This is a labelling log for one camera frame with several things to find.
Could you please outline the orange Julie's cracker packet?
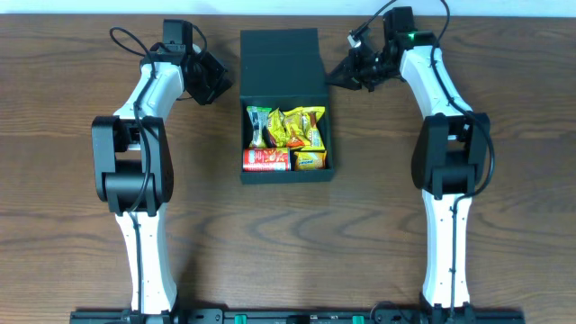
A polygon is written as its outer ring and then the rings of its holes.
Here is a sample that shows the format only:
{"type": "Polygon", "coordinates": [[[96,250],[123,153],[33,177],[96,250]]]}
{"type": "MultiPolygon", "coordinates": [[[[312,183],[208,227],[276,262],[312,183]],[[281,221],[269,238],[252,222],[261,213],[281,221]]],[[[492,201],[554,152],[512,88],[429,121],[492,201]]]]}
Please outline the orange Julie's cracker packet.
{"type": "Polygon", "coordinates": [[[295,170],[308,171],[324,169],[326,165],[326,151],[296,151],[295,170]]]}

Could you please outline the green snack packet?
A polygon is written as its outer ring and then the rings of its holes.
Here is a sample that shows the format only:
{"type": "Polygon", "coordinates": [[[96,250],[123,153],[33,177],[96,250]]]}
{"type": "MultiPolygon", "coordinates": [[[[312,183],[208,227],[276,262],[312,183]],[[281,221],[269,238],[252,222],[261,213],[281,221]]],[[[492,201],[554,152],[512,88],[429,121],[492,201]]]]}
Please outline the green snack packet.
{"type": "Polygon", "coordinates": [[[265,149],[264,129],[268,124],[268,116],[272,111],[269,107],[248,106],[247,114],[252,125],[252,140],[249,146],[252,149],[265,149]]]}

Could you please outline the red Pringles can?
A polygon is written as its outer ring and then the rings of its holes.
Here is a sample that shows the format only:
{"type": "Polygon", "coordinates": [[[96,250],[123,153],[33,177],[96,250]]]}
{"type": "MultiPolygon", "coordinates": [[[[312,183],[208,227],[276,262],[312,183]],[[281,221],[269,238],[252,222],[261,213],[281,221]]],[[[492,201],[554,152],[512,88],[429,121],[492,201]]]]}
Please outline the red Pringles can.
{"type": "Polygon", "coordinates": [[[288,148],[248,148],[244,150],[242,166],[246,172],[290,171],[290,150],[288,148]]]}

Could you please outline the yellow orange snack packet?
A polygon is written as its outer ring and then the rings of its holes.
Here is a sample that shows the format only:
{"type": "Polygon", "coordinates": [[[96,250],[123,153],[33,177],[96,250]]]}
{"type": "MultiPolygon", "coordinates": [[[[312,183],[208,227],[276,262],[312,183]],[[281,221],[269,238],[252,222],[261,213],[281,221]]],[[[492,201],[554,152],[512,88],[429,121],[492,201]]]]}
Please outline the yellow orange snack packet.
{"type": "Polygon", "coordinates": [[[311,144],[304,132],[302,109],[300,107],[284,114],[283,125],[286,131],[286,146],[288,148],[302,149],[311,144]]]}

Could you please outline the dark green box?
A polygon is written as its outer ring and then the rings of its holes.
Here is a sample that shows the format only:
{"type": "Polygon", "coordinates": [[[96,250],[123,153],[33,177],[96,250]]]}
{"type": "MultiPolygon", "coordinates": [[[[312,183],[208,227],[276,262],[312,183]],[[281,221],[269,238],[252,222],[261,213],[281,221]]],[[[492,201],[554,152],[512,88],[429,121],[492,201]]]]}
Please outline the dark green box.
{"type": "Polygon", "coordinates": [[[311,171],[240,172],[244,185],[328,182],[335,174],[329,86],[320,57],[318,30],[244,30],[240,33],[239,102],[241,145],[248,149],[253,129],[249,106],[289,111],[323,106],[318,128],[327,151],[326,165],[311,171]]]}

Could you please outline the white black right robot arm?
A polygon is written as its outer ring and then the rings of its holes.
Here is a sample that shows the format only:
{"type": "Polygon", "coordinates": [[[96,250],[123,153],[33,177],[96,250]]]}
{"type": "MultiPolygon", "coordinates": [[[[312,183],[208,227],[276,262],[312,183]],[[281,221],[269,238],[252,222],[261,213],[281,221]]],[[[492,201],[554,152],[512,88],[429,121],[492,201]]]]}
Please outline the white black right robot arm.
{"type": "Polygon", "coordinates": [[[411,7],[388,2],[376,15],[383,21],[382,50],[369,44],[370,23],[364,22],[348,34],[351,48],[327,82],[368,91],[391,78],[409,85],[423,118],[411,177],[427,215],[424,310],[414,320],[475,323],[465,278],[465,232],[473,197],[487,187],[494,171],[490,120],[459,95],[444,66],[441,38],[416,28],[411,7]]]}

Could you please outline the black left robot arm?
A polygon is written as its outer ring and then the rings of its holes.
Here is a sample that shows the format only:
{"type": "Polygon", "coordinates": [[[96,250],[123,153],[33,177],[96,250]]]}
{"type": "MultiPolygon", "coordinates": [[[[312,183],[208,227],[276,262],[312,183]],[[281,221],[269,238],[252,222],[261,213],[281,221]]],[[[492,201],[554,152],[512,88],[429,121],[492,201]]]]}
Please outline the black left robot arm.
{"type": "Polygon", "coordinates": [[[169,264],[167,205],[174,168],[165,122],[174,104],[193,99],[211,104],[231,88],[227,69],[196,45],[200,28],[166,19],[163,39],[139,51],[139,82],[114,114],[97,116],[91,126],[95,190],[120,226],[130,267],[130,307],[114,315],[72,316],[102,323],[187,323],[169,264]]]}

